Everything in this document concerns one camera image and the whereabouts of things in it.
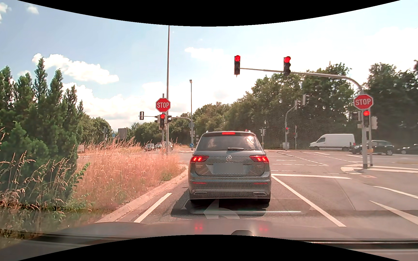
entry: traffic light pole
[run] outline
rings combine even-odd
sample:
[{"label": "traffic light pole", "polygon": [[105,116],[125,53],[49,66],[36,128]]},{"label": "traffic light pole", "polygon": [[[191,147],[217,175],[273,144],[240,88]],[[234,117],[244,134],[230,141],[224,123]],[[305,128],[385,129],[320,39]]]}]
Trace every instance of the traffic light pole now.
[{"label": "traffic light pole", "polygon": [[[240,68],[243,70],[253,70],[253,71],[263,71],[263,72],[270,72],[270,73],[283,73],[283,71],[276,71],[276,70],[264,70],[264,69],[251,69],[251,68]],[[335,79],[343,79],[351,81],[353,84],[357,86],[359,89],[360,94],[365,94],[363,91],[362,86],[354,79],[342,76],[342,75],[336,75],[336,74],[326,74],[326,73],[314,73],[314,72],[291,72],[290,74],[297,74],[297,75],[306,75],[306,76],[316,76],[316,77],[325,77],[325,78],[335,78]],[[285,147],[287,145],[287,137],[286,137],[286,129],[285,129]],[[362,118],[362,165],[364,169],[368,168],[367,163],[367,133],[365,131],[365,127],[363,126],[363,118]]]}]

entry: light pole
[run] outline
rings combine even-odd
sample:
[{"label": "light pole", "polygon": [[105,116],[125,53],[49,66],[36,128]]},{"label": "light pole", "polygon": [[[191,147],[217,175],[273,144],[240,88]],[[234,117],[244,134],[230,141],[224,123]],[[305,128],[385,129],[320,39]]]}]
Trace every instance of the light pole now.
[{"label": "light pole", "polygon": [[193,151],[194,148],[194,143],[193,143],[193,135],[194,135],[194,131],[193,131],[193,80],[189,80],[189,84],[191,85],[191,144],[193,144],[193,146],[191,147],[191,151]]},{"label": "light pole", "polygon": [[[169,32],[168,32],[168,39],[167,39],[167,100],[169,99],[169,53],[170,53],[170,26],[169,26]],[[167,142],[165,143],[165,152],[166,154],[169,153],[169,124],[167,124],[167,130],[166,130],[166,138]]]}]

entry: asphalt road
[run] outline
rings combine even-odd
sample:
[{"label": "asphalt road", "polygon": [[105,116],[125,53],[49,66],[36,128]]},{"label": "asphalt road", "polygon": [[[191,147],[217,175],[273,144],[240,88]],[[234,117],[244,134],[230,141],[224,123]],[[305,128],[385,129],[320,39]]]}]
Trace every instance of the asphalt road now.
[{"label": "asphalt road", "polygon": [[[188,164],[190,151],[173,153]],[[349,152],[267,151],[267,156],[272,173],[269,205],[211,200],[196,206],[189,201],[185,178],[120,221],[249,218],[308,227],[366,228],[389,233],[393,239],[418,239],[418,155],[374,155],[373,167],[365,170],[362,156]],[[363,237],[382,236],[373,232]]]}]

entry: taillight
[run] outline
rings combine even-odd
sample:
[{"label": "taillight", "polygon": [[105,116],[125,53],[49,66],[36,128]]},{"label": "taillight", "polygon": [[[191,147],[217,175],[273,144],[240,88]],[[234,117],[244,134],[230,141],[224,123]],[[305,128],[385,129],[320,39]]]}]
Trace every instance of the taillight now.
[{"label": "taillight", "polygon": [[204,162],[209,156],[193,156],[191,157],[190,162]]},{"label": "taillight", "polygon": [[256,155],[256,156],[249,156],[255,162],[266,162],[268,163],[268,158],[265,155]]}]

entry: road sign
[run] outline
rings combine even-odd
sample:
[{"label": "road sign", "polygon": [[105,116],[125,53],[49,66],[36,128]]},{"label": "road sign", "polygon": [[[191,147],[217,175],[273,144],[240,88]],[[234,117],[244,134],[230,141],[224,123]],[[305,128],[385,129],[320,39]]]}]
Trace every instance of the road sign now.
[{"label": "road sign", "polygon": [[155,102],[155,108],[160,112],[167,112],[170,110],[170,101],[167,98],[160,98]]},{"label": "road sign", "polygon": [[367,110],[373,105],[373,98],[368,94],[361,94],[354,99],[354,106],[359,110]]}]

